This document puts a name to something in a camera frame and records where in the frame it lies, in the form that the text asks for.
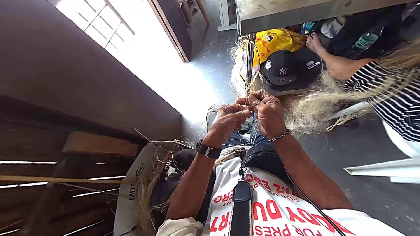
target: striped shirt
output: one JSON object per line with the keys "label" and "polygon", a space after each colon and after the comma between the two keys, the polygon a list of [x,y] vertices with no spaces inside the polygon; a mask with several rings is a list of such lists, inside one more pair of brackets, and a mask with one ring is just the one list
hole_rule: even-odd
{"label": "striped shirt", "polygon": [[[384,85],[387,76],[407,78],[406,71],[394,71],[371,62],[360,68],[344,85],[346,92],[364,92]],[[396,94],[371,96],[374,111],[405,140],[420,142],[420,81],[415,78]]]}

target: person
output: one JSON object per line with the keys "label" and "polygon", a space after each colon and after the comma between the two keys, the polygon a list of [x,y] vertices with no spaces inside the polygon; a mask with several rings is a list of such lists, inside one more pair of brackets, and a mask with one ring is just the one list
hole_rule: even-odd
{"label": "person", "polygon": [[[222,149],[223,144],[232,142],[232,132],[240,130],[241,124],[252,113],[257,120],[254,136],[262,138],[252,147],[226,147],[221,151],[220,158],[227,158],[216,166],[207,220],[199,222],[195,218],[203,205],[216,159],[199,151],[170,197],[166,220],[159,227],[158,236],[235,236],[231,232],[233,227],[246,230],[249,224],[247,217],[238,222],[236,213],[235,219],[232,218],[238,209],[237,202],[233,203],[233,192],[239,183],[248,183],[252,189],[249,210],[244,211],[252,218],[249,235],[339,235],[336,229],[348,236],[402,235],[379,220],[352,209],[339,186],[316,167],[286,129],[280,100],[265,90],[239,98],[234,105],[222,106],[201,141],[202,145],[213,150]],[[241,149],[247,150],[245,157],[232,153]],[[252,160],[256,160],[254,164],[243,166],[244,163],[252,163]],[[284,169],[296,186],[330,220],[323,217],[308,202],[309,199],[305,200],[302,194],[286,184],[291,182],[290,179],[279,178],[281,174],[278,170],[285,172]]]}
{"label": "person", "polygon": [[[404,140],[420,142],[419,68],[393,70],[372,58],[350,60],[332,55],[322,46],[316,33],[307,38],[306,46],[322,58],[333,77],[345,81],[344,91],[368,93],[367,101],[388,126]],[[395,82],[389,86],[387,79]],[[387,86],[387,92],[378,92]]]}

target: black wristwatch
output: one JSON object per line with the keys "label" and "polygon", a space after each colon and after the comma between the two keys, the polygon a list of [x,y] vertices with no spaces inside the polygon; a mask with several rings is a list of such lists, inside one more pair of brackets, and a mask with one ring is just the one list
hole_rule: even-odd
{"label": "black wristwatch", "polygon": [[197,145],[195,146],[195,150],[198,153],[203,154],[204,156],[210,157],[213,159],[218,159],[220,156],[220,153],[222,152],[222,149],[215,149],[215,148],[207,147],[206,145],[204,145],[203,139],[200,139],[197,142]]}

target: bare foot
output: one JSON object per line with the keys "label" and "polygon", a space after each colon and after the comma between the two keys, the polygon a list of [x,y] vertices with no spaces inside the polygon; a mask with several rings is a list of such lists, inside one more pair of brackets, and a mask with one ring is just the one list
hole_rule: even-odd
{"label": "bare foot", "polygon": [[308,47],[311,51],[321,56],[321,54],[327,52],[327,50],[322,46],[321,41],[319,41],[318,35],[316,33],[312,33],[306,39],[306,47]]}

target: white t-shirt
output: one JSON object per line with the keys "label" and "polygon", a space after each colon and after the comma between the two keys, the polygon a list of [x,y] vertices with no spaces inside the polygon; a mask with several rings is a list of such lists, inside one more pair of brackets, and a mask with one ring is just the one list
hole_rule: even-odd
{"label": "white t-shirt", "polygon": [[[239,157],[234,157],[216,168],[216,182],[204,227],[193,218],[166,220],[157,235],[228,236],[233,210],[232,192],[240,179],[240,161]],[[249,168],[245,172],[245,178],[253,188],[252,235],[339,235],[310,203],[297,197],[276,176],[258,168]],[[334,209],[323,212],[347,236],[403,236],[390,226],[360,211]]]}

